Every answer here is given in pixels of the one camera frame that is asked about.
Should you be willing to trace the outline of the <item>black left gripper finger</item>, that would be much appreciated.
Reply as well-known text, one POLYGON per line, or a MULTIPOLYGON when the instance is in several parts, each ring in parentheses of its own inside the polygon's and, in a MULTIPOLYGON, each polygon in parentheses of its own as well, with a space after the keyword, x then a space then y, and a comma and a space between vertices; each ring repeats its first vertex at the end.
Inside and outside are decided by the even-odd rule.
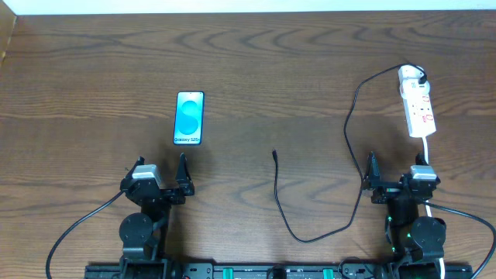
POLYGON ((193 189, 193 181, 188 171, 187 158, 184 153, 180 155, 175 180, 181 190, 193 189))
POLYGON ((143 157, 139 157, 138 160, 134 163, 132 168, 128 171, 128 173, 125 176, 125 179, 132 179, 133 178, 133 172, 134 170, 141 165, 144 165, 145 159, 143 157))

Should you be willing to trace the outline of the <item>blue Galaxy smartphone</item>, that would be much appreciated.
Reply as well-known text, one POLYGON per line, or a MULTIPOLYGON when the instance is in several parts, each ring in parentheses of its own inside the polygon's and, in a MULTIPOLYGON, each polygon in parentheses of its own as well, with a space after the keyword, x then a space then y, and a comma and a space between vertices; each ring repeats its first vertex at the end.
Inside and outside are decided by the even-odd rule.
POLYGON ((200 145, 202 142, 205 93, 180 91, 174 121, 174 145, 200 145))

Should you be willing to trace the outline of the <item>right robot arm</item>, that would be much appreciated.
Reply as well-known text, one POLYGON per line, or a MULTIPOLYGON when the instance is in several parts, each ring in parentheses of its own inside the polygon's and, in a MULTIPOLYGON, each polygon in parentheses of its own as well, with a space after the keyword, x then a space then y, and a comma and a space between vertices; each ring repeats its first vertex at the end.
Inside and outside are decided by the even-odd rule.
POLYGON ((372 192, 372 203, 387 206, 385 235, 393 248, 392 261, 378 273, 382 278, 440 277, 446 223, 420 216, 418 211, 420 204, 432 198, 439 183, 421 154, 397 182, 383 181, 375 154, 369 154, 361 188, 372 192))

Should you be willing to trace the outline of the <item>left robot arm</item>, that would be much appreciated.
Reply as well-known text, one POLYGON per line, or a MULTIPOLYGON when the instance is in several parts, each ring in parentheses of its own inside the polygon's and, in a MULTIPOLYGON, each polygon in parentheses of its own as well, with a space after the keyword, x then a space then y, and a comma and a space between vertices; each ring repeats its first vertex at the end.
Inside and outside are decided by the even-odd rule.
POLYGON ((176 188, 162 188, 157 166, 146 164, 143 157, 122 179, 120 190, 140 211, 125 217, 119 227, 123 244, 120 278, 184 276, 181 264, 166 258, 164 252, 171 208, 183 205, 186 197, 195 194, 184 153, 180 155, 175 180, 176 188))

